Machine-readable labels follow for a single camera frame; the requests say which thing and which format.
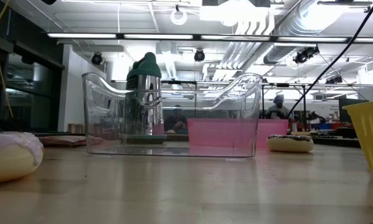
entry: yellow basket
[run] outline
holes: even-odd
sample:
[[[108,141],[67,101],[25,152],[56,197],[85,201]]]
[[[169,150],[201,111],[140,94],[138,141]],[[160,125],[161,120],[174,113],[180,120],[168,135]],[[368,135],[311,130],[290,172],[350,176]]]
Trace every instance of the yellow basket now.
[[[343,106],[355,127],[367,163],[373,171],[373,102]]]

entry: table surface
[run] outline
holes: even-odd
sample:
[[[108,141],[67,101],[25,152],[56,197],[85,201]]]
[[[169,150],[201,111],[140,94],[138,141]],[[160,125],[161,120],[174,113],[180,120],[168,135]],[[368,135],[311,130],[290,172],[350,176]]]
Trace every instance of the table surface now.
[[[47,148],[0,184],[0,223],[373,223],[360,149],[257,150],[253,159],[105,156]]]

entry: donut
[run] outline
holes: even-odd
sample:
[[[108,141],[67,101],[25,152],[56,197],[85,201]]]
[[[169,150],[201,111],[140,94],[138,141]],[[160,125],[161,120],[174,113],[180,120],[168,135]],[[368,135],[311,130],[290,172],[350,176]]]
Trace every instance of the donut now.
[[[308,136],[273,134],[267,138],[267,147],[276,152],[309,152],[313,149],[313,141]]]
[[[38,168],[43,144],[31,133],[0,133],[0,182],[18,179]]]

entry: green lid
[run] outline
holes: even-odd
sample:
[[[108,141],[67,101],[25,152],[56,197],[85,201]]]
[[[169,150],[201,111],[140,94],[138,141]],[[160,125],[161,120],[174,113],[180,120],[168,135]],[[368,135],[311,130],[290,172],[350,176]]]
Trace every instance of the green lid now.
[[[132,64],[132,70],[127,74],[127,79],[136,75],[150,75],[162,77],[159,66],[156,64],[156,56],[152,52],[145,54],[144,58]]]

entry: computer monitor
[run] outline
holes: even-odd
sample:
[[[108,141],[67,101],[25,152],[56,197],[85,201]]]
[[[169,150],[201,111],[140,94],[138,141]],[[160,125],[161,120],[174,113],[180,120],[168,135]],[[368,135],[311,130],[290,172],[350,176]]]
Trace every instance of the computer monitor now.
[[[347,98],[339,98],[338,99],[338,106],[340,110],[340,122],[348,122],[352,123],[351,117],[348,115],[347,110],[343,109],[343,106],[347,105],[354,105],[357,103],[365,103],[369,102],[368,100],[356,100],[356,99],[347,99]]]

